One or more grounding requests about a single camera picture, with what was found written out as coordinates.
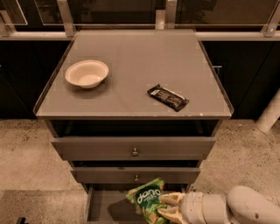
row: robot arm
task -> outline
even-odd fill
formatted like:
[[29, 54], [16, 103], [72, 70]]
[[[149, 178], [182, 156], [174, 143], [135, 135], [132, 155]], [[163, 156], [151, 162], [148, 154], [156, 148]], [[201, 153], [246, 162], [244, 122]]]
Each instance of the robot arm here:
[[158, 212], [180, 224], [279, 224], [280, 208], [246, 186], [226, 196], [202, 192], [169, 193], [160, 200], [170, 205]]

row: floor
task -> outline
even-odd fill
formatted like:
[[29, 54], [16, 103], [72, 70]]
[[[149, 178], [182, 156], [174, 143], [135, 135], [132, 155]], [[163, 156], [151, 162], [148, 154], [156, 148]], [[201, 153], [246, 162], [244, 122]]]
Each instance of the floor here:
[[[0, 121], [0, 223], [82, 223], [87, 195], [50, 144], [40, 120]], [[251, 120], [225, 121], [191, 190], [252, 187], [280, 206], [280, 121], [262, 133]]]

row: paper bowl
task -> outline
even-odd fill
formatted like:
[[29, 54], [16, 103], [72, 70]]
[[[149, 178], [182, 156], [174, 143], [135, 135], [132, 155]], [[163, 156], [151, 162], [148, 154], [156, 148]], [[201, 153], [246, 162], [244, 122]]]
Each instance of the paper bowl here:
[[71, 65], [65, 74], [66, 81], [81, 88], [97, 87], [109, 73], [108, 67], [99, 60], [84, 60]]

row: drawer knob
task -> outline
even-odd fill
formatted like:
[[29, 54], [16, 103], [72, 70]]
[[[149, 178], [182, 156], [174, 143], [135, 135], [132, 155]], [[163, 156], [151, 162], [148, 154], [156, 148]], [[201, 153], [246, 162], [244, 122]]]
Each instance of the drawer knob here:
[[137, 148], [134, 148], [131, 154], [133, 157], [137, 157], [139, 155]]

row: candy bar wrapper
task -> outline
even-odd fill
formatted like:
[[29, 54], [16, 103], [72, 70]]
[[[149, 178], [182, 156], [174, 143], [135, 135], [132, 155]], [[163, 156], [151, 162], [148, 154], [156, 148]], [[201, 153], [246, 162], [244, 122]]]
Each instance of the candy bar wrapper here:
[[167, 208], [167, 205], [161, 204], [158, 199], [162, 194], [164, 184], [161, 178], [156, 178], [145, 185], [129, 190], [126, 195], [131, 203], [140, 208], [144, 218], [150, 224], [170, 223], [158, 214], [158, 208]]
[[175, 111], [180, 111], [188, 102], [184, 96], [175, 94], [159, 84], [148, 90], [148, 95], [164, 103]]

